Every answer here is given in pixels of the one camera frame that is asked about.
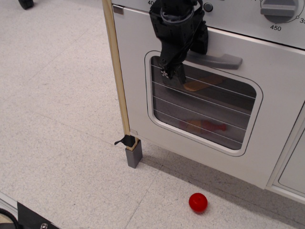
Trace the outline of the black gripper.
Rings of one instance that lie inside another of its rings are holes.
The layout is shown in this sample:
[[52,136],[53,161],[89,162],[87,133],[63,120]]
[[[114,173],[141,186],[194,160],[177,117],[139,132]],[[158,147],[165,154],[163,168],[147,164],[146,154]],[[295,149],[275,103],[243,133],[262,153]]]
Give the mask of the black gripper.
[[164,83],[186,83],[182,62],[189,50],[207,54],[208,29],[202,0],[156,0],[149,15],[162,43],[160,66]]

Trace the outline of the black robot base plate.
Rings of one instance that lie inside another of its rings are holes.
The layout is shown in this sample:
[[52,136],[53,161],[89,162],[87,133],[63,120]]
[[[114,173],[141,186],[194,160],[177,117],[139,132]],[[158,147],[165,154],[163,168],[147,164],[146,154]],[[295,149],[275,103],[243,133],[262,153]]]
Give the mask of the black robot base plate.
[[57,225],[19,202],[17,209],[20,229],[59,229]]

